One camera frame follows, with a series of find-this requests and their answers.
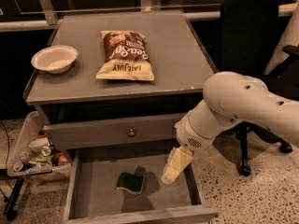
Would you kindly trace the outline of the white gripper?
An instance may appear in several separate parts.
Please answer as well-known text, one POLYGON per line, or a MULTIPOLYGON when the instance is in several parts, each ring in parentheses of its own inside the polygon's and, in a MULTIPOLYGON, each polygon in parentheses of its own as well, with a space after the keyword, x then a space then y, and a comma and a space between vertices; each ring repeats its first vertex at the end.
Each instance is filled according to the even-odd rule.
POLYGON ((175 124, 176 138, 181 147, 173 147, 168 156, 162 175, 165 184, 173 183, 192 162, 191 150, 199 150, 214 141, 214 137, 205 137, 192 127, 190 116, 191 113, 187 113, 175 124))

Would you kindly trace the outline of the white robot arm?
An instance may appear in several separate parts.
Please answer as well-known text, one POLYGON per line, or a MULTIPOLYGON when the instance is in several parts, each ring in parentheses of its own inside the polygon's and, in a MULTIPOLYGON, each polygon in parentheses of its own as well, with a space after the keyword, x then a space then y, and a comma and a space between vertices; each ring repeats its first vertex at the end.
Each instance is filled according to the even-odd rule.
POLYGON ((176 123, 178 147, 171 150, 162 181, 173 183, 193 154, 222 132, 247 122, 293 145, 299 143, 299 102, 276 95, 256 77, 218 72, 203 88, 203 100, 176 123))

